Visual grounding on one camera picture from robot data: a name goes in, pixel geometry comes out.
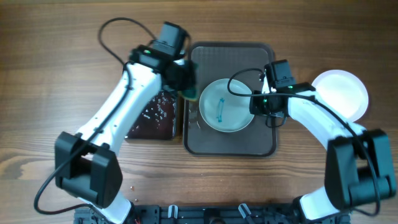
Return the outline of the teal yellow sponge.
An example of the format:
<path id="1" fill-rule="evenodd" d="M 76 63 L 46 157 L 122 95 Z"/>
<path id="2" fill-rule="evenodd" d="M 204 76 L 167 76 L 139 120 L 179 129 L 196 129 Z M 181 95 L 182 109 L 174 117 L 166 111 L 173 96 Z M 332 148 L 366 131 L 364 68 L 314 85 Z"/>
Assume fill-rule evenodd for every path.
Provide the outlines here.
<path id="1" fill-rule="evenodd" d="M 198 91 L 195 87 L 181 90 L 180 95 L 183 99 L 188 101 L 196 101 L 198 99 Z"/>

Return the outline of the white plate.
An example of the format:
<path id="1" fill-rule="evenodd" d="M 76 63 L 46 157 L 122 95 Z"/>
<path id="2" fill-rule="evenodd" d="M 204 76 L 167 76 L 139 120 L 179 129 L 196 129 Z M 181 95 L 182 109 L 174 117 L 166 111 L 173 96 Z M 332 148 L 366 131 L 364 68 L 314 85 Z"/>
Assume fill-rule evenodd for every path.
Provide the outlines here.
<path id="1" fill-rule="evenodd" d="M 325 71 L 314 79 L 312 85 L 324 102 L 352 122 L 360 119 L 368 108 L 368 91 L 363 82 L 350 72 Z"/>
<path id="2" fill-rule="evenodd" d="M 241 81 L 223 78 L 210 83 L 202 91 L 199 100 L 204 121 L 224 133 L 240 131 L 254 118 L 249 112 L 250 98 L 233 95 L 230 91 L 242 95 L 251 93 L 251 89 Z"/>

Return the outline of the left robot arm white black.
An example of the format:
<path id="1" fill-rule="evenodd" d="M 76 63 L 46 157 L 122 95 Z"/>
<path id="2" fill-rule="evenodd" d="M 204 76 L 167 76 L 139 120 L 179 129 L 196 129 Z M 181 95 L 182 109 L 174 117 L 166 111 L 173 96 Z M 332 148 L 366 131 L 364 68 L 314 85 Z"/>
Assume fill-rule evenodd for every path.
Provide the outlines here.
<path id="1" fill-rule="evenodd" d="M 158 37 L 132 50 L 119 83 L 94 117 L 76 134 L 62 132 L 55 142 L 56 186 L 109 223 L 132 221 L 134 205 L 120 191 L 117 156 L 142 110 L 162 90 L 197 97 L 195 65 L 184 58 L 190 44 L 185 29 L 165 22 Z"/>

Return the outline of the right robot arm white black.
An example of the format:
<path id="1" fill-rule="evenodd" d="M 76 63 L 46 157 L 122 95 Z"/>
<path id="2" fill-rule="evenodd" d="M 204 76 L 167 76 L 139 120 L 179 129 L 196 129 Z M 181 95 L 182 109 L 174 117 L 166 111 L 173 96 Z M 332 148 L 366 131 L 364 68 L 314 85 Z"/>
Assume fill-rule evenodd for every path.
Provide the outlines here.
<path id="1" fill-rule="evenodd" d="M 316 223 L 352 211 L 378 215 L 381 201 L 397 193 L 387 134 L 348 120 L 327 105 L 314 86 L 296 83 L 286 60 L 254 68 L 254 72 L 263 88 L 251 92 L 251 112 L 290 117 L 326 149 L 323 187 L 297 197 L 287 218 L 293 223 Z"/>

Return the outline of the brown serving tray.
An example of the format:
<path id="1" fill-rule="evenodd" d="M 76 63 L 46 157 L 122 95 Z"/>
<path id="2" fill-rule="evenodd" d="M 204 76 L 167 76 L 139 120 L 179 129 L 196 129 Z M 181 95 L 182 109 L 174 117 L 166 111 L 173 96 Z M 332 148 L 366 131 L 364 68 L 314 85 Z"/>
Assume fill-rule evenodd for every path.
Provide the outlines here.
<path id="1" fill-rule="evenodd" d="M 277 149 L 275 121 L 254 115 L 244 129 L 224 133 L 210 127 L 201 117 L 199 100 L 212 82 L 227 78 L 238 80 L 251 89 L 261 90 L 260 72 L 273 61 L 274 53 L 267 44 L 255 42 L 196 42 L 190 51 L 195 63 L 198 99 L 186 101 L 183 122 L 184 148 L 196 156 L 267 157 Z M 248 97 L 230 91 L 236 96 Z"/>

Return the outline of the black water tray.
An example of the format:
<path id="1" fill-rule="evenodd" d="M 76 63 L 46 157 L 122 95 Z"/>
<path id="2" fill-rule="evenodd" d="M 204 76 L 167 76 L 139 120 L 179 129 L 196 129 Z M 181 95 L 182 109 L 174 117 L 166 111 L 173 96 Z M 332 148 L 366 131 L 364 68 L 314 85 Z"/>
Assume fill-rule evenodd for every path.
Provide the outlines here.
<path id="1" fill-rule="evenodd" d="M 176 130 L 177 99 L 160 91 L 148 102 L 125 139 L 172 140 Z"/>

